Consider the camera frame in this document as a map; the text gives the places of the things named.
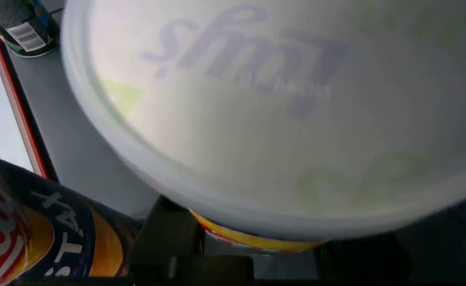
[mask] lid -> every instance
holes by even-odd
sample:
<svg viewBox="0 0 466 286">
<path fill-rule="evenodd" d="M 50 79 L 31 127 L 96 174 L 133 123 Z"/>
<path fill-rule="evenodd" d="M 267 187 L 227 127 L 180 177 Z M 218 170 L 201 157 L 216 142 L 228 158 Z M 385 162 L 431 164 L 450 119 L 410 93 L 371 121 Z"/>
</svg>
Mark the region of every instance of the lid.
<svg viewBox="0 0 466 286">
<path fill-rule="evenodd" d="M 466 198 L 458 10 L 68 0 L 64 63 L 99 132 L 171 199 L 264 234 L 359 235 Z"/>
</svg>

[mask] barcode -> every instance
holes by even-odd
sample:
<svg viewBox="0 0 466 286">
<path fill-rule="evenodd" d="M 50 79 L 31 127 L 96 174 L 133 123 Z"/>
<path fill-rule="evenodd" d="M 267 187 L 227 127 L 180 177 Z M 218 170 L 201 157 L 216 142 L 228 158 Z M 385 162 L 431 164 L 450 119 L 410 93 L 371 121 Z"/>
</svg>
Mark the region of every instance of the barcode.
<svg viewBox="0 0 466 286">
<path fill-rule="evenodd" d="M 44 40 L 42 40 L 28 22 L 6 30 L 27 52 L 32 52 L 46 46 Z"/>
</svg>

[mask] white plastic lid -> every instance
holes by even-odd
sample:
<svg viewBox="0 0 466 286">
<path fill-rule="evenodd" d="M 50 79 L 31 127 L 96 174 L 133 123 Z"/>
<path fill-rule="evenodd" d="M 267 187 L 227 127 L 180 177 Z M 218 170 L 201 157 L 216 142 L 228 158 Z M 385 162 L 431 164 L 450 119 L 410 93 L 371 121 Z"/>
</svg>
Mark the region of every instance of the white plastic lid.
<svg viewBox="0 0 466 286">
<path fill-rule="evenodd" d="M 439 4 L 67 0 L 64 64 L 170 199 L 268 236 L 372 234 L 466 198 L 466 2 Z"/>
</svg>

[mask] cylindrical can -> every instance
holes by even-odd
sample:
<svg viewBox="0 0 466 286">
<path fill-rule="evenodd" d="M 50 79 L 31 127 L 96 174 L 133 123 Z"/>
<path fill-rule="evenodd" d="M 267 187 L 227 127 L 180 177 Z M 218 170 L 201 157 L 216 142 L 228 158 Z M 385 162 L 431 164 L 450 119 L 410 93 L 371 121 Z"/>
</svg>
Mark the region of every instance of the cylindrical can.
<svg viewBox="0 0 466 286">
<path fill-rule="evenodd" d="M 58 45 L 60 28 L 39 0 L 0 0 L 0 38 L 19 56 L 42 56 Z"/>
<path fill-rule="evenodd" d="M 0 285 L 44 277 L 123 277 L 141 226 L 0 160 Z"/>
</svg>

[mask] red edge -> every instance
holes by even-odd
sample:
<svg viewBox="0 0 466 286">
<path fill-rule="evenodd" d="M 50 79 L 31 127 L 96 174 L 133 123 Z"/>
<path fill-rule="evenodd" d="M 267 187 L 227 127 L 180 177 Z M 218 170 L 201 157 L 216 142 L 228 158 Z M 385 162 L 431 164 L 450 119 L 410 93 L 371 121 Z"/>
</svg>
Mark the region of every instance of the red edge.
<svg viewBox="0 0 466 286">
<path fill-rule="evenodd" d="M 39 151 L 39 148 L 37 147 L 37 143 L 35 142 L 35 138 L 33 136 L 33 132 L 30 129 L 30 126 L 28 124 L 28 120 L 26 120 L 26 113 L 25 110 L 23 109 L 23 106 L 21 104 L 21 101 L 19 99 L 19 94 L 17 92 L 17 88 L 14 84 L 14 81 L 12 80 L 12 75 L 10 74 L 11 71 L 9 70 L 5 55 L 3 54 L 2 50 L 0 49 L 0 64 L 1 64 L 1 69 L 5 72 L 5 76 L 7 79 L 7 83 L 9 84 L 9 88 L 12 91 L 12 94 L 14 96 L 14 101 L 16 102 L 16 108 L 19 110 L 19 114 L 21 115 L 21 121 L 22 125 L 25 127 L 26 134 L 28 135 L 28 140 L 29 144 L 33 150 L 33 154 L 35 156 L 35 161 L 37 162 L 37 165 L 41 171 L 41 176 L 43 176 L 46 179 L 49 179 L 49 174 L 44 166 L 43 160 L 41 158 L 41 154 Z"/>
</svg>

